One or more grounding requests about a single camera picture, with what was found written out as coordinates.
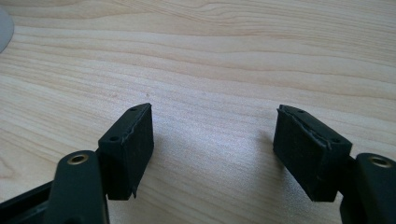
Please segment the grey round object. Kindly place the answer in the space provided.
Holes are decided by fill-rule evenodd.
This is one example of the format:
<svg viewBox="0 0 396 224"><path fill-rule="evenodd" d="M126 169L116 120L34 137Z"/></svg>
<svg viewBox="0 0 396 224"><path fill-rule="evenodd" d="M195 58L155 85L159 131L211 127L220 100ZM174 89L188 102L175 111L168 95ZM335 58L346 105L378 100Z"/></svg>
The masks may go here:
<svg viewBox="0 0 396 224"><path fill-rule="evenodd" d="M14 34L14 22L11 16L0 7L0 53L2 53Z"/></svg>

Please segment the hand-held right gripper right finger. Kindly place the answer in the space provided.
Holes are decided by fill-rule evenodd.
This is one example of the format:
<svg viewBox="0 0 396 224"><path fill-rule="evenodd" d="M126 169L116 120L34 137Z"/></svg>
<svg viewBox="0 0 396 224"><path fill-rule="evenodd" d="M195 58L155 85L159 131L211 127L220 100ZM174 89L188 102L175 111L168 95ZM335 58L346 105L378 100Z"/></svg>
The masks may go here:
<svg viewBox="0 0 396 224"><path fill-rule="evenodd" d="M313 202L332 202L352 143L308 112L277 109L273 151Z"/></svg>

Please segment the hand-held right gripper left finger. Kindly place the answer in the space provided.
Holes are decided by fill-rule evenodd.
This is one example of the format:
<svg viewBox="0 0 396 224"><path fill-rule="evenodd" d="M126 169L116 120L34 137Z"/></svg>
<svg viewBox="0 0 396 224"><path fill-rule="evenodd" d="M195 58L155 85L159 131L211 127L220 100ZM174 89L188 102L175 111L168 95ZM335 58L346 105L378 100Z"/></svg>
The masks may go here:
<svg viewBox="0 0 396 224"><path fill-rule="evenodd" d="M96 150L109 200L136 197L153 149L151 104L127 109L99 139Z"/></svg>

